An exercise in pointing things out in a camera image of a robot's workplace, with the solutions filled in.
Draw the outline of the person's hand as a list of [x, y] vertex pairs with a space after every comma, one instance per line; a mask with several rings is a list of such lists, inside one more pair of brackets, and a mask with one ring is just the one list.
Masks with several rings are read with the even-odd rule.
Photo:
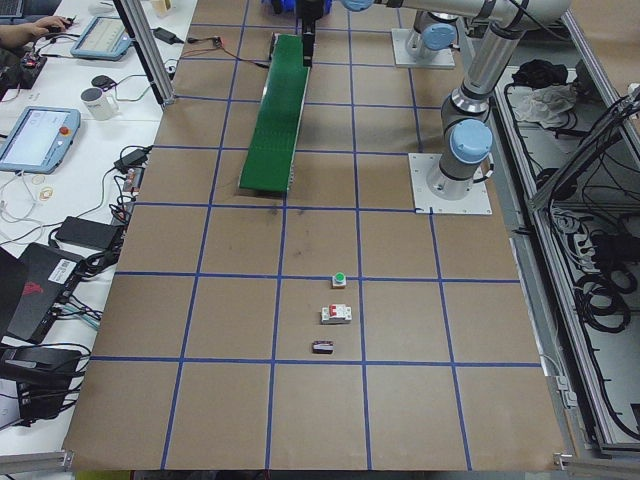
[[36, 20], [35, 22], [24, 23], [18, 25], [18, 28], [24, 37], [24, 42], [36, 40], [52, 33], [61, 33], [68, 28], [66, 17], [47, 16]]

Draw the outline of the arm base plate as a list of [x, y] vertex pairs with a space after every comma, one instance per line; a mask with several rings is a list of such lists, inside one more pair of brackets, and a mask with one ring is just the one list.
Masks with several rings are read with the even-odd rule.
[[451, 48], [431, 50], [413, 29], [391, 30], [394, 60], [397, 67], [452, 70], [455, 60]]
[[418, 214], [491, 215], [487, 186], [478, 166], [473, 179], [452, 180], [439, 168], [439, 153], [409, 153], [414, 211]]

